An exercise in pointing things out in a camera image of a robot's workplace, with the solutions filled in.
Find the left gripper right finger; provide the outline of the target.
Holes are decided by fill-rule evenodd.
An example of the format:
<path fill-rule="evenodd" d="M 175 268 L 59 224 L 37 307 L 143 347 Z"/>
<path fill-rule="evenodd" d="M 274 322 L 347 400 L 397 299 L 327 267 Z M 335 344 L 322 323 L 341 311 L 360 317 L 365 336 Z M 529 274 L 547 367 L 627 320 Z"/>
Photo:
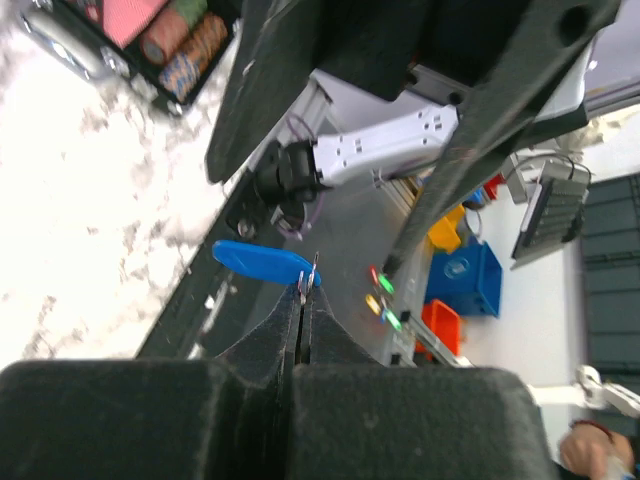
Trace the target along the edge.
<path fill-rule="evenodd" d="M 520 378 L 494 368 L 385 367 L 312 297 L 292 378 L 290 479 L 555 479 Z"/>

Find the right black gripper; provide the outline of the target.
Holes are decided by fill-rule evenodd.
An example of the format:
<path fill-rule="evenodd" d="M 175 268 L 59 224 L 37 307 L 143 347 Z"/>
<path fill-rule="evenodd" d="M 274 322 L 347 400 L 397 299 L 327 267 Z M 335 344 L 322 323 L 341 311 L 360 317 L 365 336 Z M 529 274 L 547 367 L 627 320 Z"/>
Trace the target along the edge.
<path fill-rule="evenodd" d="M 332 103 L 316 69 L 392 101 L 415 65 L 472 87 L 497 62 L 471 92 L 389 252 L 387 270 L 396 273 L 430 227 L 497 172 L 504 161 L 497 149 L 514 150 L 619 8 L 617 1 L 243 1 L 205 157 L 208 180 L 229 180 L 308 85 Z"/>

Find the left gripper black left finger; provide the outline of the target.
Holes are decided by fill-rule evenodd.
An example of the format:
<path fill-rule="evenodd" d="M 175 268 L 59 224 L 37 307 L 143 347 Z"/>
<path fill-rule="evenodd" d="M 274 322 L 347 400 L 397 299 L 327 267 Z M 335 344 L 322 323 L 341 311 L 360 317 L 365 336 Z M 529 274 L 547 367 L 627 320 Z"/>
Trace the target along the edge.
<path fill-rule="evenodd" d="M 299 301 L 213 359 L 34 360 L 1 374 L 5 479 L 281 479 Z"/>

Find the blue key tag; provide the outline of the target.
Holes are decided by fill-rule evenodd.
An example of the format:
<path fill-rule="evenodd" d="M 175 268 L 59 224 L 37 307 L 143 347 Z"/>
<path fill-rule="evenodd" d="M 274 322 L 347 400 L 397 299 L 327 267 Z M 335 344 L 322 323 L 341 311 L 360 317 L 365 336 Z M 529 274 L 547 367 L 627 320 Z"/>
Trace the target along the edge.
<path fill-rule="evenodd" d="M 283 249 L 230 240 L 216 241 L 212 247 L 215 260 L 241 276 L 280 285 L 293 285 L 300 273 L 307 279 L 311 262 Z"/>

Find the person hand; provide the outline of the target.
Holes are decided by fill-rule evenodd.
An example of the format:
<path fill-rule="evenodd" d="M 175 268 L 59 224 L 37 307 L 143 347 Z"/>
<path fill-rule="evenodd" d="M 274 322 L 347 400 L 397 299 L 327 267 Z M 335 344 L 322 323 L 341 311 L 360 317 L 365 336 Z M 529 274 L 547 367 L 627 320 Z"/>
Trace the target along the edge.
<path fill-rule="evenodd" d="M 604 479 L 610 458 L 617 458 L 628 473 L 636 474 L 639 438 L 595 423 L 576 422 L 559 443 L 559 457 L 566 470 L 589 479 Z"/>

